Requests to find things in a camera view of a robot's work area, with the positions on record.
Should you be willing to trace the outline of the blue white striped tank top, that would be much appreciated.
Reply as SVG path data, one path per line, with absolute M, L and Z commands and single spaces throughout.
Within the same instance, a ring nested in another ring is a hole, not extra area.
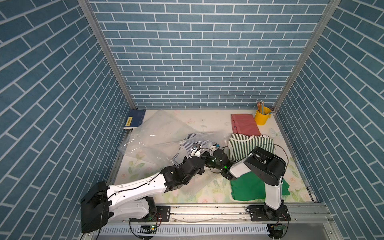
M 184 140 L 181 140 L 178 143 L 178 150 L 175 155 L 172 157 L 172 161 L 176 164 L 180 164 L 184 157 L 190 157 L 193 143 L 198 143 L 201 145 L 200 152 L 204 152 L 209 149 L 211 146 L 216 145 L 217 142 L 214 141 L 212 134 L 204 133 L 192 133 L 188 134 Z

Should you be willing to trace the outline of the green white striped garment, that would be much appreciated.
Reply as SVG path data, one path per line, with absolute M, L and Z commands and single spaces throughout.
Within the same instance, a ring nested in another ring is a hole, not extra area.
M 232 162 L 238 162 L 247 157 L 253 149 L 261 147 L 262 149 L 274 154 L 274 140 L 267 135 L 246 136 L 242 134 L 232 134 L 229 138 L 230 159 Z

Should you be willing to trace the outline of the bright green garment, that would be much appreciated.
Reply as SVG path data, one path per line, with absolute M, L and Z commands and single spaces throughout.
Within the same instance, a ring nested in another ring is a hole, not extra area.
M 249 172 L 231 181 L 231 195 L 235 201 L 254 201 L 266 198 L 265 183 Z

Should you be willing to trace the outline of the clear vacuum bag with valve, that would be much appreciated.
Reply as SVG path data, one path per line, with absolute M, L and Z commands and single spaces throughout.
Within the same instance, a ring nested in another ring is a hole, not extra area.
M 133 129 L 118 149 L 129 158 L 160 167 L 177 165 L 191 152 L 191 147 L 184 144 L 197 134 L 197 130 L 175 116 L 158 111 Z

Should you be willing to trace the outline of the red garment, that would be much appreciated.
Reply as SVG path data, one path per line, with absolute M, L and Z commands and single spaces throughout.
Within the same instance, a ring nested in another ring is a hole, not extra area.
M 231 114 L 231 123 L 234 134 L 242 134 L 246 136 L 262 135 L 251 114 Z

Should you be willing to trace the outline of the clear bag with striped clothes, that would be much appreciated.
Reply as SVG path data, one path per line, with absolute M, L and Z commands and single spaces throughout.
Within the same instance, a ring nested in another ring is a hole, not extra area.
M 198 199 L 197 194 L 217 176 L 229 175 L 225 169 L 232 162 L 230 134 L 225 132 L 195 132 L 169 143 L 171 160 L 181 171 L 181 193 L 186 199 Z

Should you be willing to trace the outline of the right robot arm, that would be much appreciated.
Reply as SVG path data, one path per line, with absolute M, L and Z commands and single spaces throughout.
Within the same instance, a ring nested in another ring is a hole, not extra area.
M 254 148 L 245 158 L 236 163 L 232 163 L 220 148 L 203 152 L 199 157 L 206 167 L 218 170 L 217 173 L 229 181 L 237 182 L 241 177 L 252 173 L 264 183 L 266 197 L 264 205 L 259 207 L 261 220 L 276 222 L 291 220 L 282 198 L 283 177 L 287 167 L 282 158 L 261 147 Z

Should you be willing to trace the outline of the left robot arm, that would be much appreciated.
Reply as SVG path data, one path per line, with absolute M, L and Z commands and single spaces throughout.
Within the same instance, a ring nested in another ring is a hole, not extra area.
M 83 234 L 101 229 L 109 220 L 143 219 L 154 215 L 152 195 L 178 190 L 191 179 L 204 173 L 205 161 L 192 156 L 179 165 L 167 166 L 148 178 L 122 185 L 93 185 L 81 198 L 81 231 Z

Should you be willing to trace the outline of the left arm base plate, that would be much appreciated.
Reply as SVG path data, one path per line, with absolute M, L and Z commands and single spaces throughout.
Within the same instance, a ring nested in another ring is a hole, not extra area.
M 156 206 L 157 210 L 150 211 L 146 216 L 141 219 L 131 218 L 130 221 L 133 223 L 156 223 L 162 222 L 167 223 L 170 219 L 171 207 L 170 206 Z

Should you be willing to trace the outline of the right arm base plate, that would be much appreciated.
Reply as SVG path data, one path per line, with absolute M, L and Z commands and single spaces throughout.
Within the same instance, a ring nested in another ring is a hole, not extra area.
M 278 221 L 291 221 L 291 216 L 287 206 L 282 204 L 277 210 L 268 207 L 267 205 L 249 205 L 246 211 L 251 216 L 252 222 L 278 222 Z

